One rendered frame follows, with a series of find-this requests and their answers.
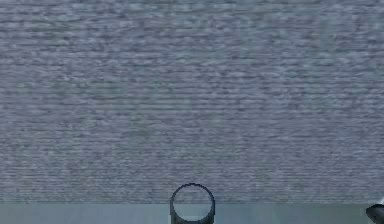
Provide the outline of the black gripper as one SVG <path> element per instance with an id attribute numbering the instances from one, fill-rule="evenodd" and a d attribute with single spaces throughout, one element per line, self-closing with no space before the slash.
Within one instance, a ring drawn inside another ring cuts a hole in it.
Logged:
<path id="1" fill-rule="evenodd" d="M 176 195 L 179 193 L 179 191 L 183 188 L 190 187 L 190 186 L 204 189 L 206 191 L 206 193 L 209 195 L 210 202 L 211 202 L 209 212 L 203 218 L 198 219 L 198 220 L 187 220 L 187 219 L 182 218 L 176 212 L 176 209 L 174 206 L 174 201 L 175 201 Z M 216 202 L 215 202 L 214 195 L 212 194 L 212 192 L 207 187 L 205 187 L 204 185 L 198 184 L 198 183 L 186 183 L 186 184 L 179 186 L 173 192 L 173 194 L 170 198 L 170 201 L 169 201 L 169 215 L 171 218 L 171 224 L 214 224 L 215 213 L 216 213 Z"/>

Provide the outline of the black rounded object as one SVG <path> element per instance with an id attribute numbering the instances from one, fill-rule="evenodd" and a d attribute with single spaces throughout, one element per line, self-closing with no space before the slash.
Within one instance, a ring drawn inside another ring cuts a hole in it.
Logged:
<path id="1" fill-rule="evenodd" d="M 367 207 L 365 213 L 374 224 L 384 224 L 384 201 Z"/>

